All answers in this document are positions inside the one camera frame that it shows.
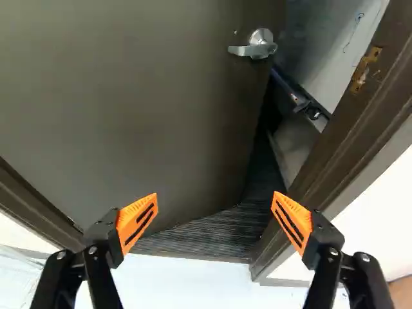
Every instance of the black floor mat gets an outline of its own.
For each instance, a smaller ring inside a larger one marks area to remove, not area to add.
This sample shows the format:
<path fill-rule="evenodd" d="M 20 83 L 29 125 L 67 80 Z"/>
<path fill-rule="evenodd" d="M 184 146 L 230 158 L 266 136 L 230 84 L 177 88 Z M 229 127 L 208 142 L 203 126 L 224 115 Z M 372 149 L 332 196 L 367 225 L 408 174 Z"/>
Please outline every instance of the black floor mat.
<path fill-rule="evenodd" d="M 138 240 L 133 253 L 248 263 L 272 217 L 273 191 L 285 192 L 266 129 L 260 123 L 241 202 L 233 208 Z"/>

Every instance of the white wall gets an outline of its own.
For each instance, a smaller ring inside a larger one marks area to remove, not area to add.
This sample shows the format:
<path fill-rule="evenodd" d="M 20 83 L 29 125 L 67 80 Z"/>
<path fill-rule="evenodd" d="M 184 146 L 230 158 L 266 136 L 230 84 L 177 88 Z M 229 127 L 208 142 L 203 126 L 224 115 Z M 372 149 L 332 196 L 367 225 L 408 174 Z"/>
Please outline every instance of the white wall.
<path fill-rule="evenodd" d="M 412 146 L 332 220 L 345 236 L 343 251 L 363 251 L 375 256 L 388 281 L 412 274 L 411 175 Z M 311 280 L 313 272 L 294 254 L 269 277 Z"/>
<path fill-rule="evenodd" d="M 302 308 L 307 288 L 260 286 L 248 265 L 128 255 L 113 276 L 124 308 Z M 336 309 L 347 308 L 338 294 Z M 92 308 L 83 284 L 76 308 Z"/>
<path fill-rule="evenodd" d="M 0 244 L 32 251 L 54 253 L 59 249 L 0 212 Z"/>
<path fill-rule="evenodd" d="M 333 113 L 388 3 L 289 0 L 288 25 L 280 38 L 278 61 Z M 360 14 L 363 17 L 357 23 Z"/>

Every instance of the dark gray door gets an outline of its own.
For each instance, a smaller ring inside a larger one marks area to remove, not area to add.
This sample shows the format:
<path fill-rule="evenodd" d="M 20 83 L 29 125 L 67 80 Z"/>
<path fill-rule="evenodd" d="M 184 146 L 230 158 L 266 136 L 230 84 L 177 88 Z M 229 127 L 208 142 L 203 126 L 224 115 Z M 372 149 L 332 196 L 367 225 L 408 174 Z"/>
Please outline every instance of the dark gray door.
<path fill-rule="evenodd" d="M 270 59 L 227 52 L 276 0 L 5 0 L 0 152 L 86 228 L 157 192 L 151 231 L 234 205 Z"/>

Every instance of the brown door frame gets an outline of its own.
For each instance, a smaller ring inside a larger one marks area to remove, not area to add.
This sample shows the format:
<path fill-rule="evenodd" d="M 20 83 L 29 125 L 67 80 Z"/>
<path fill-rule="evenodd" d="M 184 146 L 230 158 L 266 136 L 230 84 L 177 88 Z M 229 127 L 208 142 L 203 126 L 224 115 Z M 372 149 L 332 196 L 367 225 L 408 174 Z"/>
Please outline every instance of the brown door frame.
<path fill-rule="evenodd" d="M 348 86 L 332 119 L 289 189 L 308 208 L 325 210 L 400 127 L 412 106 L 412 3 L 391 0 L 371 41 L 382 52 L 357 95 Z M 60 247 L 79 250 L 75 224 L 0 160 L 0 210 Z M 271 221 L 251 256 L 256 279 L 288 247 Z"/>
<path fill-rule="evenodd" d="M 368 64 L 366 83 L 353 80 L 346 89 L 288 195 L 309 209 L 324 211 L 355 179 L 411 114 L 412 3 L 391 0 L 369 48 L 382 48 Z M 354 77 L 362 75 L 362 61 Z M 250 273 L 254 281 L 289 247 L 289 240 L 273 219 L 254 247 Z"/>

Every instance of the door handle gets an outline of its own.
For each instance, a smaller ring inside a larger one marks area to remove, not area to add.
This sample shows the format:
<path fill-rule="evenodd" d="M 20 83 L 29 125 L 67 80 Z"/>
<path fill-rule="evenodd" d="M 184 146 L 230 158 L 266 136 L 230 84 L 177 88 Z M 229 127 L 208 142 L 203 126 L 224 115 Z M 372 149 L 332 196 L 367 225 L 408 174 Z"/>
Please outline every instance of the door handle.
<path fill-rule="evenodd" d="M 259 28 L 255 30 L 249 39 L 249 45 L 229 46 L 227 51 L 240 57 L 252 59 L 264 59 L 273 55 L 277 50 L 277 44 L 273 41 L 273 34 L 269 29 Z"/>

